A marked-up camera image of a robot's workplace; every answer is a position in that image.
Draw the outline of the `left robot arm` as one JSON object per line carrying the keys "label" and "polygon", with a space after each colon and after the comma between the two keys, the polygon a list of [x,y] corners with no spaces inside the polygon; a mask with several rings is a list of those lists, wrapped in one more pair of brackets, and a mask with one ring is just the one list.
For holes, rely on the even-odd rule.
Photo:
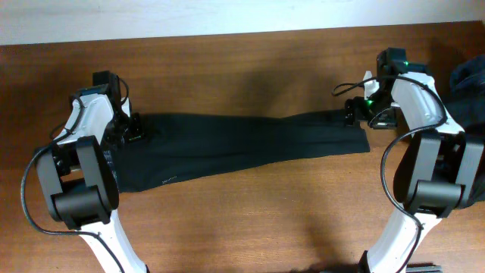
{"label": "left robot arm", "polygon": [[71,113],[59,134],[28,164],[36,168],[48,213],[67,227],[53,234],[82,238],[106,272],[149,270],[130,245],[117,210],[111,152],[144,137],[128,95],[128,85],[115,73],[93,73],[92,86],[70,96]]}

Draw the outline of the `black leggings red waistband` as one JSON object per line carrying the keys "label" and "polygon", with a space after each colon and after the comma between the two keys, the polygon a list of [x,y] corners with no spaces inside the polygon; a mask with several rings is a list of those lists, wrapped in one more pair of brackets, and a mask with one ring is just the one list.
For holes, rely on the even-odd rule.
{"label": "black leggings red waistband", "polygon": [[122,193],[300,158],[369,152],[366,133],[342,110],[285,118],[153,114],[145,136],[105,153]]}

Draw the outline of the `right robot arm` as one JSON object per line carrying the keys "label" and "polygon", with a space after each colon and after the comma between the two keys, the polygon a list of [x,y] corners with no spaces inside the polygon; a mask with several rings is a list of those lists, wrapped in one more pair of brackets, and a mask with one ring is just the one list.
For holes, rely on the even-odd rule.
{"label": "right robot arm", "polygon": [[364,251],[359,272],[441,272],[410,265],[424,237],[454,209],[484,200],[484,124],[468,132],[449,111],[424,64],[379,61],[365,74],[364,106],[370,127],[389,127],[388,111],[401,110],[411,142],[393,187],[382,186],[395,209],[378,241]]}

